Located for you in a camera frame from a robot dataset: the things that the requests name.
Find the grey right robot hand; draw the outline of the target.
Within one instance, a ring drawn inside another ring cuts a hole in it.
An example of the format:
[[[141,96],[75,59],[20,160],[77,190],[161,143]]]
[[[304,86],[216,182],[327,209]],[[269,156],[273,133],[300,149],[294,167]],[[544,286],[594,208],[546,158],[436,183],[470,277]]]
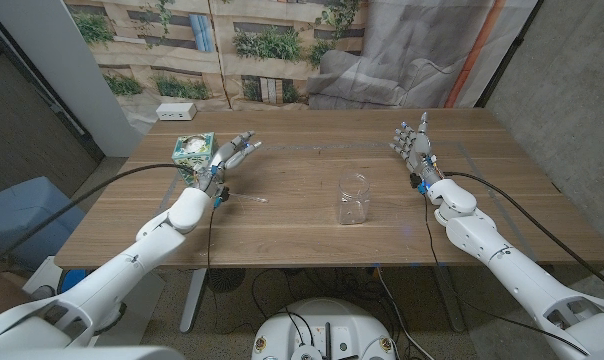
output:
[[[424,112],[417,129],[402,122],[400,127],[395,129],[395,136],[389,146],[405,161],[409,172],[418,176],[425,187],[430,187],[442,180],[443,175],[437,169],[427,128],[428,113]]]

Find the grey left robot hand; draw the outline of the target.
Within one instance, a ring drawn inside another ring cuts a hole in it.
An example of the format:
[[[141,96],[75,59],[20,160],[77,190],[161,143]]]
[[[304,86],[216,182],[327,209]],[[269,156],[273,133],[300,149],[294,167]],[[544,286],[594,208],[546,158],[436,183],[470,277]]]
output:
[[[225,172],[238,167],[244,159],[261,146],[261,142],[252,144],[250,139],[255,135],[253,130],[239,134],[222,145],[213,155],[211,161],[195,172],[195,187],[214,197],[225,182]]]

